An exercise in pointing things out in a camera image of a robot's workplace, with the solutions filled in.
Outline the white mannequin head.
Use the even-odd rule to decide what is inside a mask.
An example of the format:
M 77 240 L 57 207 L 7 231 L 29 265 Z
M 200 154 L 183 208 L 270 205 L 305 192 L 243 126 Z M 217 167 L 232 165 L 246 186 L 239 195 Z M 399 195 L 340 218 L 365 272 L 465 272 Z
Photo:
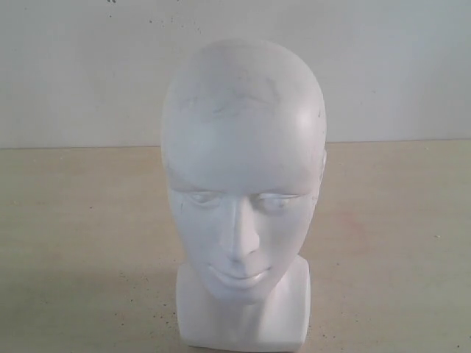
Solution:
M 185 251 L 176 280 L 182 340 L 298 351 L 311 314 L 300 249 L 327 157 L 325 101 L 312 70 L 276 43 L 216 41 L 175 75 L 161 130 Z

